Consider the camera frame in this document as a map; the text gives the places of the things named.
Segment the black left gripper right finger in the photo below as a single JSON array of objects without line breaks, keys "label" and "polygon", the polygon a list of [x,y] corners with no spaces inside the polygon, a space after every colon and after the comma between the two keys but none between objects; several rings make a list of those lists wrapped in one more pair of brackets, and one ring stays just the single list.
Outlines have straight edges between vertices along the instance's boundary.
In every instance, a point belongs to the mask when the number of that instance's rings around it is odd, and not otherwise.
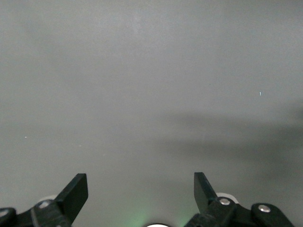
[{"label": "black left gripper right finger", "polygon": [[184,227],[295,227],[276,206],[255,203],[251,209],[217,195],[202,172],[194,173],[194,198],[199,209]]}]

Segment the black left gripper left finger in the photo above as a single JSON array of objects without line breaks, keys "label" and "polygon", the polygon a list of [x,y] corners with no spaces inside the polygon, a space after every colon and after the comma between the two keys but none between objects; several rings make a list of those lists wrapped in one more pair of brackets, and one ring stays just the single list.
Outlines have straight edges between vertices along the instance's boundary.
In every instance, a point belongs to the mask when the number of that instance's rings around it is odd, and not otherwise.
[{"label": "black left gripper left finger", "polygon": [[0,227],[72,227],[87,199],[87,175],[76,174],[55,198],[44,199],[23,213],[0,208]]}]

